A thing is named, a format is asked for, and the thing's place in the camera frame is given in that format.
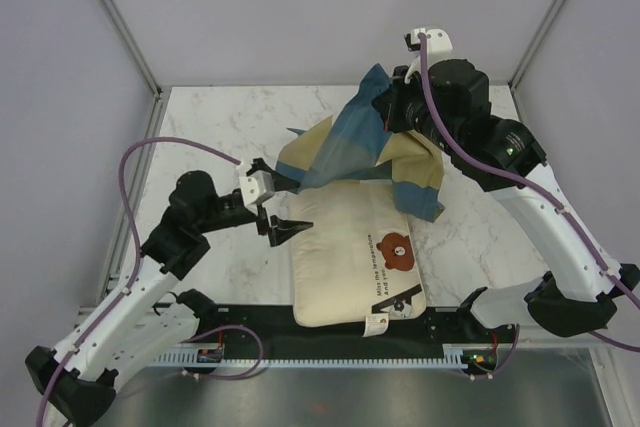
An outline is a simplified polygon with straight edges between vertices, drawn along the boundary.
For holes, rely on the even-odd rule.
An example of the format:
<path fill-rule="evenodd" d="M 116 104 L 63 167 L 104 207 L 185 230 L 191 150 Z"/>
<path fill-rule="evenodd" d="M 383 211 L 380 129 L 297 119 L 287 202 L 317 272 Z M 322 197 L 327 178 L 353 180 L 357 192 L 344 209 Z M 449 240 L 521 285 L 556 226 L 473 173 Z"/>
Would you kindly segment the blue beige checked pillowcase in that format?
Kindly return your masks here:
<path fill-rule="evenodd" d="M 389 180 L 397 210 L 433 222 L 444 211 L 442 153 L 421 134 L 384 128 L 372 101 L 390 86 L 383 67 L 371 67 L 339 114 L 295 131 L 278 155 L 276 171 L 301 189 L 337 180 Z"/>

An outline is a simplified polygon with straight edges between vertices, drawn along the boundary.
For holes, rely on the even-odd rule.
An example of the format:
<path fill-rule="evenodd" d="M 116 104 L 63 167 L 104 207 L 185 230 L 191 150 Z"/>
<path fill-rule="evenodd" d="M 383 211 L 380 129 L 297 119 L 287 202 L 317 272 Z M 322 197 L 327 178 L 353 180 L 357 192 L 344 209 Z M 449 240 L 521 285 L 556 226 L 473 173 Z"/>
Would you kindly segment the cream bear print pillow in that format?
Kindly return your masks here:
<path fill-rule="evenodd" d="M 388 181 L 336 181 L 289 201 L 311 223 L 291 240 L 293 315 L 306 328 L 351 322 L 366 337 L 427 307 L 405 214 Z"/>

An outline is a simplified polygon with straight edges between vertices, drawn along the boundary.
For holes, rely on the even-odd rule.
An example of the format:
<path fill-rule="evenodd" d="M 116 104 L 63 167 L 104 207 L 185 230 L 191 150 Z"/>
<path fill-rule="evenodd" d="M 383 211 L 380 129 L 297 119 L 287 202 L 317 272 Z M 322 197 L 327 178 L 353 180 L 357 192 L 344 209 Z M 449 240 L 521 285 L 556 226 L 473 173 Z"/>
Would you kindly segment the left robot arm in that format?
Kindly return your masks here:
<path fill-rule="evenodd" d="M 299 182 L 261 158 L 240 164 L 239 170 L 238 188 L 223 196 L 208 173 L 183 174 L 160 223 L 146 241 L 134 241 L 132 271 L 55 347 L 37 346 L 28 354 L 27 369 L 42 395 L 38 425 L 93 425 L 160 354 L 182 341 L 208 341 L 216 335 L 215 305 L 195 289 L 180 294 L 144 327 L 138 325 L 209 251 L 208 233 L 253 224 L 271 246 L 279 246 L 310 228 L 305 221 L 269 216 L 264 207 L 275 193 L 297 190 Z"/>

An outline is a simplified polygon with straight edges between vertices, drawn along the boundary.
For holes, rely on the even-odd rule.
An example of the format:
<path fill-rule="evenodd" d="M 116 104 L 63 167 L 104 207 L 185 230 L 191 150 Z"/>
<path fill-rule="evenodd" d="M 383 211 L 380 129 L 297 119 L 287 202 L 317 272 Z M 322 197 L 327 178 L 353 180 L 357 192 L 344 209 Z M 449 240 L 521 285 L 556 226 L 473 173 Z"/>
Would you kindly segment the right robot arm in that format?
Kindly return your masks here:
<path fill-rule="evenodd" d="M 461 59 L 437 62 L 424 75 L 398 66 L 372 105 L 388 130 L 423 135 L 504 207 L 547 265 L 527 283 L 476 289 L 457 316 L 460 335 L 476 342 L 493 328 L 518 324 L 561 338 L 601 338 L 616 298 L 638 285 L 639 269 L 595 241 L 531 131 L 492 113 L 486 74 Z"/>

